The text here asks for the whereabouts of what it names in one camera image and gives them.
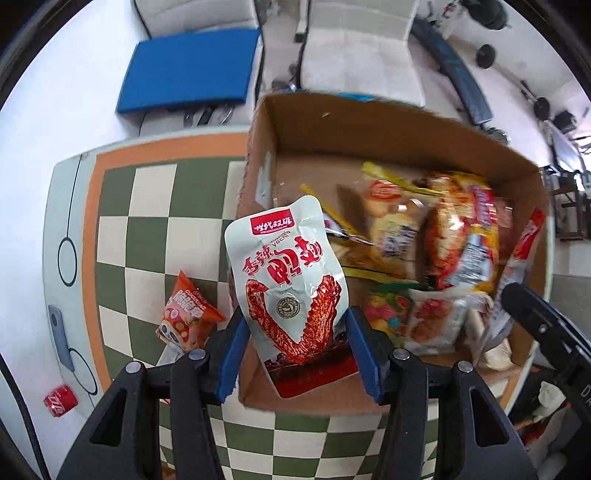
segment spicy chicken wing snack bag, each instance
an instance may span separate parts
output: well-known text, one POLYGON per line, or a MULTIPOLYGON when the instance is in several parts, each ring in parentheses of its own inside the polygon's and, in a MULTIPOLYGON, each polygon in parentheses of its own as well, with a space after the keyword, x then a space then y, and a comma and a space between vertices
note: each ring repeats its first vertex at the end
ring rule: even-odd
POLYGON ((354 373, 340 322, 347 285, 319 201, 304 196, 238 219, 225 241, 236 297, 279 395, 294 397, 354 373))

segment red snack wrapper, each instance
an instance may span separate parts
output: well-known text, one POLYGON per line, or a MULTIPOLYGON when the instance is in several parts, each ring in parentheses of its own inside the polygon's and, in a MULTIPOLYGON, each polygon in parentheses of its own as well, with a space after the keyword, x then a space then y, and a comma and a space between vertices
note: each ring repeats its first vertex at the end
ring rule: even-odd
POLYGON ((156 335, 167 344, 189 352, 203 347, 213 325, 225 320, 181 270, 156 335))

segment plastic wrapper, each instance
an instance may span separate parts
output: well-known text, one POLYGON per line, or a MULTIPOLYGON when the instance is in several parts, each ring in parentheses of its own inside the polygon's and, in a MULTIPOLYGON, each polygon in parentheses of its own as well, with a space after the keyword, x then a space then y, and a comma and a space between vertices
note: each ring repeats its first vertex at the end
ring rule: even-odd
POLYGON ((411 301, 408 289, 417 282, 398 281, 369 291, 363 313, 374 330, 386 333, 396 348, 404 346, 404 331, 411 301))
POLYGON ((304 196, 238 219, 225 241, 238 302, 277 393, 294 397, 354 373, 340 321, 347 285, 319 201, 304 196))
POLYGON ((368 178, 363 207, 373 244, 369 256, 378 271, 415 280, 417 234, 440 195, 371 162, 363 164, 362 170, 368 178))
POLYGON ((405 329, 404 348, 415 355, 453 353, 467 312, 469 285, 442 291, 409 289, 413 309, 405 329))
POLYGON ((513 245, 513 207, 512 203, 503 197, 495 198, 496 218, 499 228, 499 259, 507 260, 511 256, 513 245))
MULTIPOLYGON (((492 308, 493 301, 488 295, 486 295, 485 302, 487 308, 484 310, 485 313, 487 313, 492 308)), ((479 342, 485 331, 483 313, 477 308, 468 308, 466 321, 464 323, 464 331, 466 332, 466 343, 470 348, 472 358, 476 358, 478 356, 479 342)), ((511 346, 509 345, 509 340, 504 339, 499 345, 485 352, 480 358, 478 365, 496 371, 503 371, 512 367, 513 363, 511 362, 511 346)))
POLYGON ((492 291, 499 249, 492 190, 484 179, 460 172, 435 174, 427 184, 443 195, 426 235, 429 285, 442 290, 468 283, 492 291))
POLYGON ((156 335, 172 347, 189 352, 203 347, 215 323, 225 320, 180 271, 156 335))
POLYGON ((534 263, 535 250, 544 226, 545 213, 535 209, 513 249, 510 259, 503 270, 496 289, 495 302, 491 314, 486 320, 485 333, 482 335, 474 361, 482 354, 499 345, 509 335, 512 327, 511 316, 501 305, 501 294, 509 283, 523 283, 534 263))

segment red soda can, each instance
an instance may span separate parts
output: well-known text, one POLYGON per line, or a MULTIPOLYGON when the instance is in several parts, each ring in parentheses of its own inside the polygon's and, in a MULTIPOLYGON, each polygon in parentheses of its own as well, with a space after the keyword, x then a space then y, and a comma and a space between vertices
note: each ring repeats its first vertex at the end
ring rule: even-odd
POLYGON ((78 399, 70 387, 62 385, 46 396, 43 403, 54 417, 61 417, 78 405, 78 399))

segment open cardboard box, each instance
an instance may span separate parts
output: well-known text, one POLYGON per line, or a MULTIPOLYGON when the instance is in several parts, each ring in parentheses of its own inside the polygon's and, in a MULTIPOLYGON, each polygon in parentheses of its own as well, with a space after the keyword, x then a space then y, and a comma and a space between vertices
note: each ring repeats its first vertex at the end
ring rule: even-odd
MULTIPOLYGON (((361 165, 371 160, 408 179, 434 170, 459 170, 484 176, 498 196, 514 202, 515 243, 535 207, 546 208, 538 168, 515 151, 457 122, 396 103, 359 102, 333 95, 283 93, 266 96, 251 126, 249 154, 237 217, 289 205, 303 195, 302 183, 344 218, 358 208, 361 165)), ((542 295, 545 286, 545 234, 528 285, 542 295)), ((370 284, 348 278, 351 305, 363 305, 370 284)), ((509 337, 515 368, 485 369, 489 383, 519 376, 532 345, 531 336, 515 325, 509 337)), ((469 351, 424 358, 451 366, 471 360, 469 351)), ((508 389, 515 381, 508 382, 508 389)), ((316 388, 298 397, 280 398, 258 355, 249 344, 239 374, 239 398, 248 407, 312 414, 376 413, 359 374, 316 388)))

